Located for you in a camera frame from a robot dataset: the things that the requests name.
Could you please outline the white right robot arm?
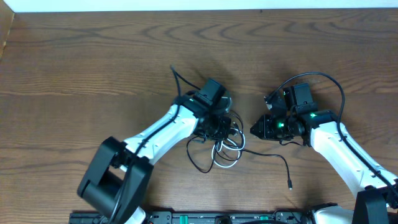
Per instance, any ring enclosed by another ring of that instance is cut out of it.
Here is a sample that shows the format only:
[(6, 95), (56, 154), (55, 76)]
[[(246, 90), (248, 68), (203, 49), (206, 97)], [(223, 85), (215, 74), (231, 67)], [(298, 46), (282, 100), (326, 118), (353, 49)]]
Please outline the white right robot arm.
[(290, 141), (300, 136), (303, 144), (321, 154), (350, 189), (356, 202), (353, 210), (335, 203), (310, 209), (302, 223), (397, 223), (397, 176), (377, 163), (348, 133), (330, 110), (320, 111), (310, 87), (303, 83), (286, 87), (282, 94), (269, 95), (270, 114), (250, 128), (263, 140)]

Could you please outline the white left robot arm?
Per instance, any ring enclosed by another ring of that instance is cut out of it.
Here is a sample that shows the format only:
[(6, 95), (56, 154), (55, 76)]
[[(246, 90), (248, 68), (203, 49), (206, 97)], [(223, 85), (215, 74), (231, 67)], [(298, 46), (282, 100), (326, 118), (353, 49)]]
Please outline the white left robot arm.
[(228, 137), (232, 105), (229, 91), (213, 79), (179, 94), (168, 112), (141, 133), (118, 141), (109, 137), (90, 162), (77, 194), (108, 223), (143, 223), (140, 207), (154, 164), (181, 140), (196, 134), (220, 141)]

